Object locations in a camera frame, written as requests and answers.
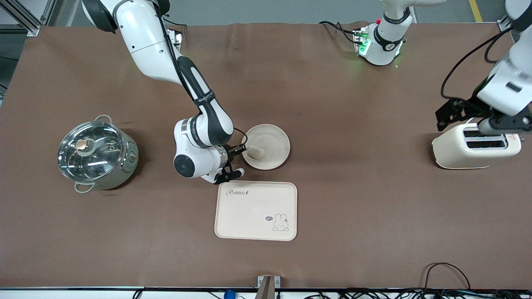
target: yellow floor line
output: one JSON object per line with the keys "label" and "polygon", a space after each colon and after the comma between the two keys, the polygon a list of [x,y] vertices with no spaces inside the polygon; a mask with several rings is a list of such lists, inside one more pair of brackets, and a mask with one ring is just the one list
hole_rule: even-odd
{"label": "yellow floor line", "polygon": [[471,6],[471,11],[473,11],[473,16],[475,17],[475,22],[482,22],[482,16],[478,10],[477,1],[469,0],[469,6]]}

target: blue object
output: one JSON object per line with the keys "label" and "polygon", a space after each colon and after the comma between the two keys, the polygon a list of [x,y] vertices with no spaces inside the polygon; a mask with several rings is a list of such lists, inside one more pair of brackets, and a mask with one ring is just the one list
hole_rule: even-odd
{"label": "blue object", "polygon": [[236,293],[234,290],[229,289],[223,294],[223,299],[236,299]]}

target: brown tabletop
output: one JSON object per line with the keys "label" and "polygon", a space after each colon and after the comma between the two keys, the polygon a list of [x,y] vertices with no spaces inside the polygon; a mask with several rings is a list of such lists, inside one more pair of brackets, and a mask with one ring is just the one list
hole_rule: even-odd
{"label": "brown tabletop", "polygon": [[[272,123],[292,142],[279,169],[237,158],[245,180],[298,188],[297,237],[269,242],[218,238],[217,186],[173,169],[173,126],[197,113],[181,86],[142,75],[119,35],[42,28],[0,108],[0,285],[247,286],[275,274],[283,287],[415,287],[445,261],[473,288],[530,287],[528,143],[485,170],[440,169],[430,150],[442,80],[495,33],[414,24],[401,55],[375,67],[322,25],[189,27],[182,52],[235,126]],[[447,93],[467,97],[490,67],[474,55]],[[57,149],[104,113],[138,143],[139,167],[121,188],[77,194]],[[448,269],[432,275],[431,287],[464,287]]]}

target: gray floor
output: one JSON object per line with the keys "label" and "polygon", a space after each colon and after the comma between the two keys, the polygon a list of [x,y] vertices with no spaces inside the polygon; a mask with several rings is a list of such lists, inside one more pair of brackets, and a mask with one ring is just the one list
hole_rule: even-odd
{"label": "gray floor", "polygon": [[[504,14],[504,0],[476,0],[483,21],[493,22]],[[169,20],[191,26],[232,23],[318,23],[333,21],[373,22],[383,15],[378,0],[170,0]],[[420,23],[474,22],[468,0],[448,0],[440,6],[417,7]],[[56,26],[92,26],[81,0],[64,0],[58,8]],[[25,35],[0,34],[0,56],[18,58]],[[9,86],[16,61],[0,59],[0,84]]]}

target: white plate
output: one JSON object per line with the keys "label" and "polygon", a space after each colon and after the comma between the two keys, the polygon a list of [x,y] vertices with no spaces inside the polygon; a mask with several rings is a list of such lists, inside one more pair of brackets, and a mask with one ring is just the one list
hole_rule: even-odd
{"label": "white plate", "polygon": [[221,184],[214,232],[220,238],[293,240],[297,234],[296,186],[237,180]]}
{"label": "white plate", "polygon": [[279,127],[272,124],[259,124],[247,133],[246,146],[255,146],[264,150],[264,157],[253,159],[248,151],[242,153],[244,160],[253,168],[270,170],[281,166],[290,153],[290,139]]}

